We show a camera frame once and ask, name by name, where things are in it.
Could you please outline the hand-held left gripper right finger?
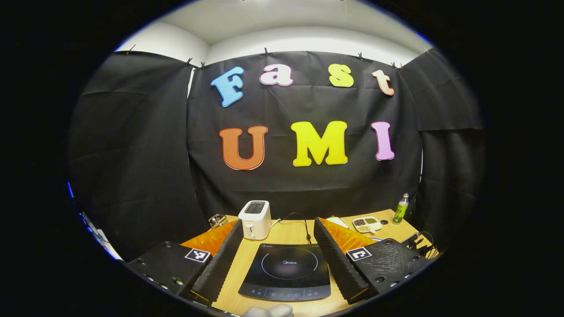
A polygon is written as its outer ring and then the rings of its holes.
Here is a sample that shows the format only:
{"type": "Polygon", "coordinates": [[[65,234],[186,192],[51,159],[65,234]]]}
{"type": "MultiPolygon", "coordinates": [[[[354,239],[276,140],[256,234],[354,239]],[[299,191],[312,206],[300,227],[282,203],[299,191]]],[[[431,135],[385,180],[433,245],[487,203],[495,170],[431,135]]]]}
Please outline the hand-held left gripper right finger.
{"type": "Polygon", "coordinates": [[[349,304],[399,286],[432,262],[395,239],[373,241],[323,218],[314,220],[314,237],[349,304]]]}

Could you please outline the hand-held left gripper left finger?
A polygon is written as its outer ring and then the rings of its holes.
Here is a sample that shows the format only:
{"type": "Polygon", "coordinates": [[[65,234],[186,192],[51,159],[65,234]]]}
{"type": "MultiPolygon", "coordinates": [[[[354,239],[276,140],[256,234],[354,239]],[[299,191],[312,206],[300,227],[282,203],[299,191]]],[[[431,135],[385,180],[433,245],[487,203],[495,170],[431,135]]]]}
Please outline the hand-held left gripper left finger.
{"type": "Polygon", "coordinates": [[[164,241],[126,263],[165,291],[211,307],[243,238],[242,221],[230,221],[183,244],[164,241]]]}

